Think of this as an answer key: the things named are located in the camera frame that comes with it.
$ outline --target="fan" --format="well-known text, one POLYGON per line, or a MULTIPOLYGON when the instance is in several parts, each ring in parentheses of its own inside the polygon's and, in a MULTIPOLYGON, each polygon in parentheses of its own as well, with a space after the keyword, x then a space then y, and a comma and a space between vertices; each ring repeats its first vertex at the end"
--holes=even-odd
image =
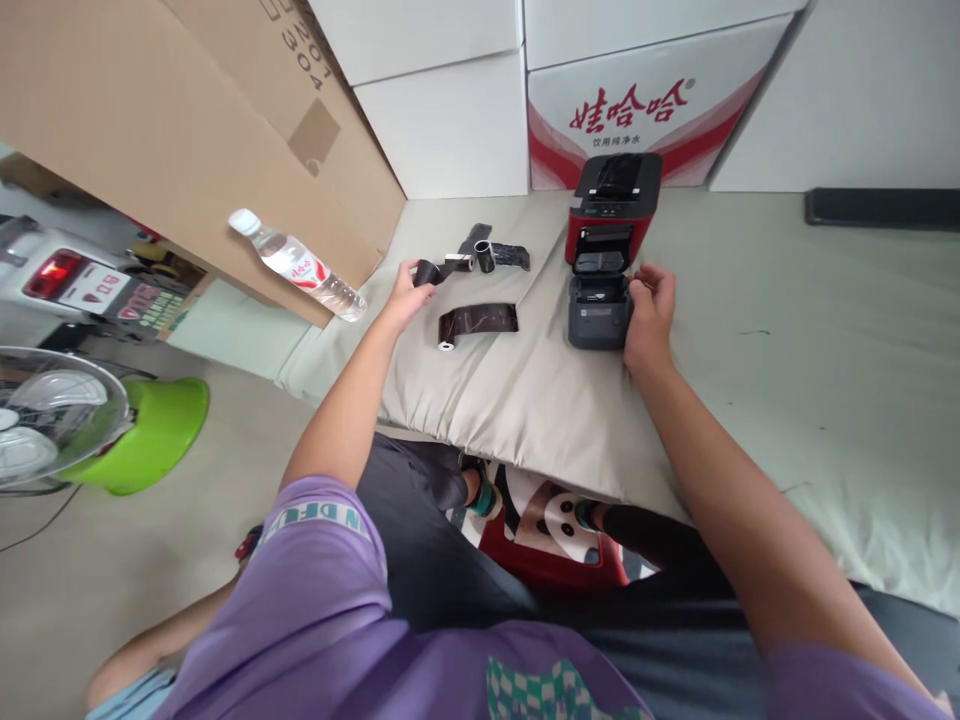
POLYGON ((65 470, 129 427, 127 393, 71 355, 0 346, 0 488, 65 470))

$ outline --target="floor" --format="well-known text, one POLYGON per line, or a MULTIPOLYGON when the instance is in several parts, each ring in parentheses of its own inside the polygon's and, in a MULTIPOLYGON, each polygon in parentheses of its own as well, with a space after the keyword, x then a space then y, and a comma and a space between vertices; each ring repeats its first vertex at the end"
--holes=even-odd
MULTIPOLYGON (((161 379, 203 378, 210 412, 160 483, 126 498, 84 487, 47 530, 0 553, 3 717, 81 716, 86 683, 103 660, 226 582, 235 547, 269 509, 312 414, 243 371, 163 344, 101 342, 100 357, 161 379)), ((66 497, 0 500, 0 548, 43 525, 66 497)))

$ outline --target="forearm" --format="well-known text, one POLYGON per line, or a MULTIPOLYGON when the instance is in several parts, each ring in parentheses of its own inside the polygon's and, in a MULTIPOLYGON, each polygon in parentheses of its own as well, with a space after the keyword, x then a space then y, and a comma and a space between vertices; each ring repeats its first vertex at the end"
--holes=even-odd
POLYGON ((210 626, 233 592, 240 574, 117 650, 100 667, 87 688, 87 711, 99 707, 150 672, 157 663, 187 647, 210 626))
POLYGON ((290 458, 280 487, 329 475, 356 488, 370 456, 380 398, 400 330, 378 317, 357 346, 290 458))
POLYGON ((690 514, 761 651, 789 641, 829 645, 922 689, 813 528, 680 374, 636 375, 690 514))

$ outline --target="water bottle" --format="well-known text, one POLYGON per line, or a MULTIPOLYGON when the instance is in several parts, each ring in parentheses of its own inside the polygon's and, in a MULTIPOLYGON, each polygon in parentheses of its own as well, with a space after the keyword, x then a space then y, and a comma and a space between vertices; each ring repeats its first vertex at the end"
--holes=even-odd
POLYGON ((366 300, 330 272, 295 237, 267 227, 249 210, 237 210, 227 222, 250 239, 264 265, 319 300, 325 308, 347 322, 356 322, 363 317, 366 300))

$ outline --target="bottle cap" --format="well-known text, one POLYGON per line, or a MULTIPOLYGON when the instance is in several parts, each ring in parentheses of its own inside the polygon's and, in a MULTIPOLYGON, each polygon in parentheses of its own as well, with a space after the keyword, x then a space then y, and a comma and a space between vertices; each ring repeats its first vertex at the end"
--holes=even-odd
POLYGON ((260 222, 260 218, 246 208, 233 213, 233 215, 227 219, 227 223, 241 235, 252 235, 263 225, 263 223, 260 222))

